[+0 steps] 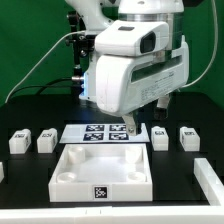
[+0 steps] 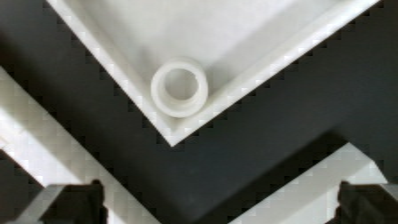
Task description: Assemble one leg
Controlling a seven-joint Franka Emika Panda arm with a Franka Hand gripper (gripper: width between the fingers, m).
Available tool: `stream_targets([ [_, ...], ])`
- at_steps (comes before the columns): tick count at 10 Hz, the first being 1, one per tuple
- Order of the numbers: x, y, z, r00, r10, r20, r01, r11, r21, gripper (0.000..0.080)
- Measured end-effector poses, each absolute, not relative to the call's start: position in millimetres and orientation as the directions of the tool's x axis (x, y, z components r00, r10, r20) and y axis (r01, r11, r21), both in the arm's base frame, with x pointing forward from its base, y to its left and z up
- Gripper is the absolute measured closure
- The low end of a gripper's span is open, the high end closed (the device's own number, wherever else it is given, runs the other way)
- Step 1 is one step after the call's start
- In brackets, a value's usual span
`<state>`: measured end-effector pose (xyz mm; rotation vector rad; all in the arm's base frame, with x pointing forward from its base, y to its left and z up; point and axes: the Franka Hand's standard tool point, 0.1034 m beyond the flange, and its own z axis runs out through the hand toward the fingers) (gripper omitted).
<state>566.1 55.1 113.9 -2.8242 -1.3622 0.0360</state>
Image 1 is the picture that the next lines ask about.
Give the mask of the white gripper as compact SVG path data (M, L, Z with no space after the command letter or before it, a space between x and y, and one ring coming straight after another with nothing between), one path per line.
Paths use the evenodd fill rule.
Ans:
M97 62L97 106L112 116L124 115L130 136L137 135L137 125L135 115L129 112L160 97L156 117L165 119L170 103L170 96L166 94L182 87L188 80L189 48L185 38L182 38L181 47L171 52L169 60L154 63L154 59L153 54L137 58L103 55Z

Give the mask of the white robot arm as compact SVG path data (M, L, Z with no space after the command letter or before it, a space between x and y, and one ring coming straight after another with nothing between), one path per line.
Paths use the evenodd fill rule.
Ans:
M182 34L183 0L65 0L84 22L89 53L82 100L121 117L127 133L135 112L184 86L189 48Z

